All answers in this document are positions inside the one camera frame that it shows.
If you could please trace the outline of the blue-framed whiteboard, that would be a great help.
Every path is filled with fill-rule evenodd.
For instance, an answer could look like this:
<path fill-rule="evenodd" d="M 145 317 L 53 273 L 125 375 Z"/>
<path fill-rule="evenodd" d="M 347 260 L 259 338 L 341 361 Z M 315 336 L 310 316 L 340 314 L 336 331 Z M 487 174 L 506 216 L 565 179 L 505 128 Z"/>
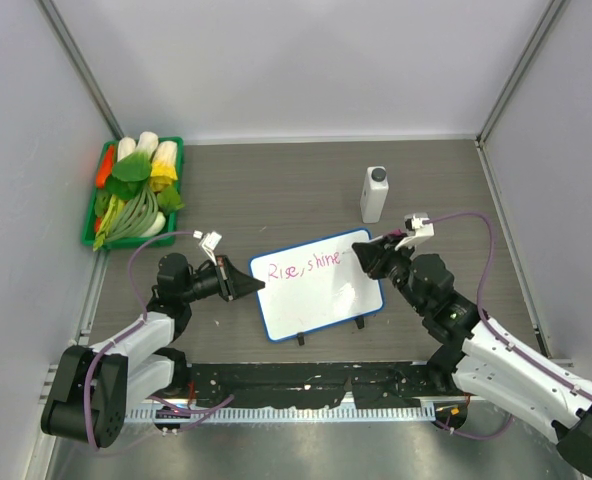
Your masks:
<path fill-rule="evenodd" d="M 250 273 L 265 283 L 257 298 L 268 339 L 286 341 L 382 310 L 382 285 L 352 250 L 370 240 L 368 229 L 357 228 L 253 257 Z"/>

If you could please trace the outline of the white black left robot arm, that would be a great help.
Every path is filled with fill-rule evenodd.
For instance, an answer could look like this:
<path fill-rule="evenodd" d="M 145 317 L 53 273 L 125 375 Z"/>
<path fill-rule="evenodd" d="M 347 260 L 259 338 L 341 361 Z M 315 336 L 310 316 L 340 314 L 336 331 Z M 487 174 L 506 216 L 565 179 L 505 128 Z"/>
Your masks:
<path fill-rule="evenodd" d="M 211 296 L 233 301 L 264 286 L 225 255 L 198 268 L 180 253 L 162 257 L 152 296 L 131 325 L 63 352 L 42 411 L 42 432 L 97 449 L 111 446 L 131 408 L 158 391 L 169 399 L 187 391 L 186 357 L 170 345 L 185 331 L 192 303 Z"/>

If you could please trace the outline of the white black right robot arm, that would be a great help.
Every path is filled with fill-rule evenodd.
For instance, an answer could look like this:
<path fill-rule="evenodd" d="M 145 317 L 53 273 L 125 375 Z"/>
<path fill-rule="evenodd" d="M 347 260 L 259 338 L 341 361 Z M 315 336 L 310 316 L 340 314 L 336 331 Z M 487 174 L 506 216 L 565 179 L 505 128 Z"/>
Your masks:
<path fill-rule="evenodd" d="M 481 397 L 529 424 L 559 455 L 592 478 L 592 381 L 514 337 L 454 287 L 437 254 L 415 254 L 398 237 L 357 242 L 352 250 L 372 280 L 388 279 L 440 343 L 427 380 L 441 395 Z"/>

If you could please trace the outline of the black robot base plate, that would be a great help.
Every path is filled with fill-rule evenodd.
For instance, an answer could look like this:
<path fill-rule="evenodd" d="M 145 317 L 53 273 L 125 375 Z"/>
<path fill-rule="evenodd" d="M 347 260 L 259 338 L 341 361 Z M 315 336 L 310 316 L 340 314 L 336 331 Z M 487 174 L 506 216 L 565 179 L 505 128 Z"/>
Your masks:
<path fill-rule="evenodd" d="M 209 408 L 336 408 L 350 393 L 359 409 L 417 406 L 424 397 L 464 397 L 433 365 L 414 362 L 194 363 L 183 381 L 154 392 Z"/>

